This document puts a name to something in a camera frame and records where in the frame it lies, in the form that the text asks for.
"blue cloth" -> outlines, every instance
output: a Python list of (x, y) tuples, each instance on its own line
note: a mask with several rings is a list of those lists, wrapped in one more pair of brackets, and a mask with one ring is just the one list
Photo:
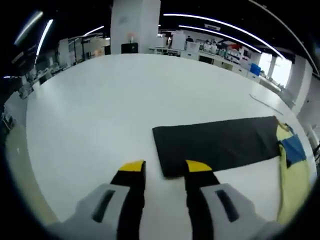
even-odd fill
[(288, 166), (303, 161), (307, 158), (304, 147), (302, 146), (297, 134), (282, 140), (281, 144), (285, 149), (286, 160), (289, 163)]

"white tabletop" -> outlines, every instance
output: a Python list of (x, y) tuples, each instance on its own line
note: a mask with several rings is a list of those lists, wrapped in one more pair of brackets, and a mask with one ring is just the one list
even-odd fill
[[(252, 99), (249, 94), (277, 109)], [(174, 56), (97, 57), (46, 81), (28, 99), (28, 152), (39, 187), (60, 221), (77, 202), (109, 183), (123, 163), (146, 160), (140, 239), (191, 240), (184, 179), (165, 180), (152, 128), (277, 116), (298, 134), (310, 178), (316, 167), (295, 115), (273, 92), (234, 72)], [(275, 220), (279, 159), (216, 172)]]

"white table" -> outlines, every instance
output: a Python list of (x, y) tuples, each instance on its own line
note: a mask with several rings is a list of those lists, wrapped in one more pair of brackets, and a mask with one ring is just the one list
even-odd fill
[[(253, 100), (257, 96), (273, 109)], [(97, 57), (46, 81), (28, 99), (28, 152), (39, 187), (60, 221), (77, 202), (109, 183), (125, 162), (146, 160), (140, 239), (190, 240), (184, 179), (164, 180), (152, 128), (277, 116), (298, 134), (316, 167), (308, 139), (286, 104), (239, 74), (203, 62), (154, 54)], [(278, 157), (216, 172), (275, 220)]]

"window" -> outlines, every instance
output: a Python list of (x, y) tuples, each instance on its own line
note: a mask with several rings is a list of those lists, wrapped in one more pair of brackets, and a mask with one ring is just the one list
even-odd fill
[(265, 53), (265, 52), (261, 54), (259, 67), (261, 68), (261, 71), (264, 71), (265, 75), (268, 75), (271, 60), (272, 60), (272, 54)]
[(271, 76), (273, 80), (275, 80), (278, 84), (281, 84), (285, 87), (289, 80), (291, 65), (292, 65), (292, 62), (290, 60), (277, 57), (275, 60), (275, 66)]

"ceiling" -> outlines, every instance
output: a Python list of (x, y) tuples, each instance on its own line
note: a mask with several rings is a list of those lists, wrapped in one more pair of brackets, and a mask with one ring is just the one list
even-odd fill
[[(320, 62), (315, 53), (316, 45), (320, 46), (320, 30), (316, 25), (319, 24), (320, 6), (316, 5), (317, 1), (282, 3), (282, 1), (256, 0), (256, 2), (266, 5), (268, 10), (278, 16), (298, 36), (320, 70)], [(6, 23), (2, 24), (7, 45), (4, 52), (9, 59), (12, 59), (21, 49), (36, 46), (49, 19), (54, 21), (42, 46), (44, 50), (57, 46), (61, 39), (81, 36), (102, 25), (105, 28), (101, 31), (104, 31), (106, 36), (110, 36), (112, 4), (112, 0), (41, 1), (29, 4), (23, 9), (16, 9), (16, 3), (9, 2), (7, 9), (15, 9), (15, 11), (11, 13), (10, 22), (6, 16), (1, 17), (2, 23)], [(13, 47), (12, 43), (20, 29), (36, 9), (44, 12), (43, 17), (28, 34), (20, 48)], [(257, 46), (261, 45), (259, 41), (233, 28), (195, 18), (163, 16), (164, 13), (190, 14), (220, 20), (252, 33), (274, 47), (284, 48), (308, 58), (305, 50), (284, 26), (248, 0), (197, 0), (192, 3), (187, 3), (185, 0), (161, 0), (159, 23), (163, 29), (178, 29), (178, 25), (204, 28), (205, 23), (211, 24), (221, 27), (220, 32), (226, 35)]]

